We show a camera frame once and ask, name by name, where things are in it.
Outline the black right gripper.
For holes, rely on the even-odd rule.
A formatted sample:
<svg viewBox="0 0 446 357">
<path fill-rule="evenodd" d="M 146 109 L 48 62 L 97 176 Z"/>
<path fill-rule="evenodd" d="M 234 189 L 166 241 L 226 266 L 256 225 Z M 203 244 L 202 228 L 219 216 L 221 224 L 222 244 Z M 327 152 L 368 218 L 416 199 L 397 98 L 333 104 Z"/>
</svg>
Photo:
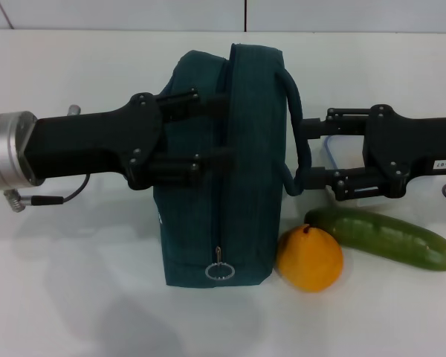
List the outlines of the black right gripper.
<svg viewBox="0 0 446 357">
<path fill-rule="evenodd" d="M 406 118 L 388 105 L 329 108 L 324 120 L 303 119 L 300 133 L 305 138 L 364 135 L 365 167 L 307 172 L 308 190 L 330 187 L 337 201 L 402 197 L 412 179 L 446 175 L 446 118 Z"/>
</svg>

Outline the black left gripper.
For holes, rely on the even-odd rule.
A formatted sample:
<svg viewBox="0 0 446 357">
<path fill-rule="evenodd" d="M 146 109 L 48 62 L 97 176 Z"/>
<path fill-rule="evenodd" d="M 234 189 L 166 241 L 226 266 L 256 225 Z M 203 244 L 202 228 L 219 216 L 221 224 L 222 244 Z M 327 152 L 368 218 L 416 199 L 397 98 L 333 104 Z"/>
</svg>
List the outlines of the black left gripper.
<svg viewBox="0 0 446 357">
<path fill-rule="evenodd" d="M 111 172 L 123 175 L 133 190 L 193 185 L 208 173 L 231 171 L 233 150 L 152 157 L 163 124 L 201 116 L 226 118 L 229 109 L 226 94 L 202 97 L 196 89 L 157 96 L 139 93 L 114 111 L 39 119 L 25 158 L 38 179 Z M 146 176 L 150 159 L 151 179 Z"/>
</svg>

